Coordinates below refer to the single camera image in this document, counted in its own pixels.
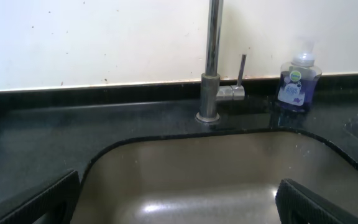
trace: faucet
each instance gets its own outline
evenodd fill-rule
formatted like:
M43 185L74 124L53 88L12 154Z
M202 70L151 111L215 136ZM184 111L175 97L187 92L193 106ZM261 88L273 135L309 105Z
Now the faucet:
M206 46L205 73L201 75L201 106L196 118L203 123L219 119L216 111L218 101L243 100L244 87L241 86L246 55L242 55L237 85L219 86L218 74L219 41L222 27L223 0L209 0L208 36Z

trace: black countertop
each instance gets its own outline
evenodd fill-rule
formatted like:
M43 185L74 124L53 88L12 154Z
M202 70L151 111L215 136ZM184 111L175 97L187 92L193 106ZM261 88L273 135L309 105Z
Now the black countertop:
M0 113L0 202L70 168L81 178L90 160L105 147L142 136L287 127L331 141L358 163L358 139L343 128L358 114L358 87L321 89L313 109L298 115L274 111L272 92L248 92L244 101L219 105L221 122L216 126L195 120L199 101L188 95L186 100Z

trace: wall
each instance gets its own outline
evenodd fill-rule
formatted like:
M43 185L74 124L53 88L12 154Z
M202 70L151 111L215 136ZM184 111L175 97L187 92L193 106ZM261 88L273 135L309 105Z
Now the wall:
M0 0L0 90L199 80L209 0ZM324 74L358 72L358 1L226 0L219 73L277 77L297 37Z

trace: stainless steel sink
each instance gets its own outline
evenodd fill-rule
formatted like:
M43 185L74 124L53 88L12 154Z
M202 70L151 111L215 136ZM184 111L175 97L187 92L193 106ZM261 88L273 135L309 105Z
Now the stainless steel sink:
M280 223L291 178L358 216L358 171L323 143L275 132L138 142L101 157L72 223Z

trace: soap bottle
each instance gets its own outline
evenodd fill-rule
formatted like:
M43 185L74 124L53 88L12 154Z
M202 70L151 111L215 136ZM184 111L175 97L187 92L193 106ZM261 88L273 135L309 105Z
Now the soap bottle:
M281 66L280 84L275 104L283 109L304 113L309 111L314 88L321 77L321 69L314 65L314 42L303 44L302 51L292 62Z

